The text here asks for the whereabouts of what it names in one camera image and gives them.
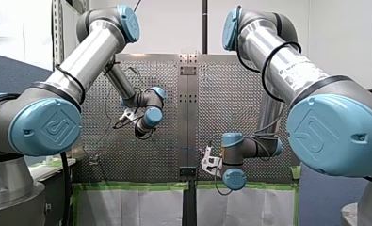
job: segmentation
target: blue joint cap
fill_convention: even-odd
[[[238,144],[244,140],[244,136],[241,133],[225,133],[221,136],[221,146],[228,148]]]
[[[277,149],[276,149],[276,152],[274,152],[273,156],[279,156],[282,152],[283,152],[283,143],[279,138],[277,138]]]
[[[223,183],[231,190],[242,189],[247,183],[244,171],[238,168],[227,169],[223,174]]]
[[[18,153],[46,156],[68,151],[81,130],[81,115],[70,102],[48,98],[22,109],[11,122],[8,139]]]
[[[118,5],[119,21],[124,35],[130,42],[139,40],[139,24],[136,13],[127,5]]]
[[[151,90],[155,91],[162,99],[166,99],[166,92],[159,87],[152,87]]]
[[[222,35],[222,45],[225,50],[235,51],[235,39],[237,36],[236,31],[236,9],[229,12],[224,23],[223,35]]]
[[[157,107],[151,107],[145,112],[144,122],[151,127],[156,127],[163,119],[162,111]]]
[[[309,168],[331,176],[372,175],[372,109],[335,94],[297,103],[288,115],[292,150]]]

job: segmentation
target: vertical metal strip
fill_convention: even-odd
[[[53,32],[53,67],[64,60],[63,43],[63,10],[61,0],[53,0],[52,4],[52,32]]]
[[[197,225],[197,190],[196,190],[196,141],[198,117],[198,62],[197,54],[184,57],[180,66],[180,76],[186,78],[187,92],[183,96],[183,105],[186,105],[187,124],[187,152],[186,169],[188,175],[188,190],[183,197],[183,226]]]
[[[188,79],[181,75],[181,67],[188,62],[188,55],[179,55],[178,69],[178,142],[179,142],[179,168],[188,167]]]

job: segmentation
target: robotic arm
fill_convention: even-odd
[[[246,183],[244,158],[281,152],[281,142],[273,136],[283,108],[279,101],[290,109],[288,140],[305,165],[331,176],[372,175],[372,94],[347,76],[324,73],[290,44],[296,41],[295,27],[280,14],[238,8],[227,16],[223,47],[252,61],[266,74],[267,86],[259,133],[252,138],[224,134],[222,164],[208,155],[202,160],[210,173],[209,158],[218,163],[219,175],[231,190]]]
[[[144,136],[162,121],[165,91],[150,88],[138,93],[114,55],[139,38],[136,14],[127,6],[92,10],[77,23],[81,44],[45,82],[36,82],[17,99],[0,96],[0,155],[30,156],[66,152],[80,135],[80,105],[104,71],[127,107],[146,107],[137,121]]]

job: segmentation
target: white wall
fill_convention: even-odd
[[[106,8],[118,4],[136,5],[137,0],[90,0],[90,8]],[[209,54],[226,54],[221,47],[221,33],[227,14],[240,4],[253,10],[276,11],[295,24],[299,42],[307,49],[307,0],[216,0],[209,1]],[[141,1],[137,9],[141,26],[139,42],[128,45],[124,53],[181,53],[202,51],[202,0]]]
[[[51,0],[0,1],[0,55],[52,68]]]
[[[311,0],[309,58],[372,89],[372,0]]]

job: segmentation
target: perforated metal panel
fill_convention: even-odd
[[[83,104],[82,140],[89,156],[100,156],[102,168],[87,159],[80,161],[73,172],[76,182],[101,181],[105,177],[114,181],[178,181],[179,165],[184,166],[186,161],[186,165],[193,166],[194,162],[182,154],[183,150],[195,152],[199,166],[201,154],[194,147],[204,149],[212,138],[214,155],[218,155],[222,133],[248,135],[255,131],[262,96],[260,75],[246,71],[236,56],[198,56],[198,73],[184,79],[186,76],[179,75],[179,59],[177,55],[117,56],[134,87],[145,90],[159,86],[168,94],[163,123],[146,141],[135,138],[134,126],[111,129],[124,108],[109,81],[104,76],[97,79]],[[188,106],[185,94],[192,94]],[[284,123],[280,129],[283,153],[268,162],[245,160],[249,181],[292,181],[290,166],[299,161],[287,142]],[[196,134],[196,141],[191,134]],[[198,180],[212,179],[198,170]]]
[[[218,156],[223,133],[250,135],[256,130],[263,91],[261,77],[245,70],[236,56],[199,56],[199,66],[197,147],[204,149],[212,138],[213,154]],[[288,144],[284,123],[285,119],[280,129],[283,153],[268,162],[261,159],[245,160],[244,170],[249,181],[291,182],[290,166],[297,165],[298,159]],[[201,168],[198,178],[212,180],[212,176]]]
[[[108,79],[100,75],[82,105],[82,141],[88,156],[99,155],[102,168],[90,164],[85,158],[75,167],[74,180],[101,181],[106,177],[113,181],[178,181],[179,57],[117,55],[116,59],[135,88],[145,90],[158,86],[165,90],[168,98],[165,100],[164,120],[148,140],[134,136],[133,124],[113,130],[112,126],[124,107],[120,106],[119,95]]]

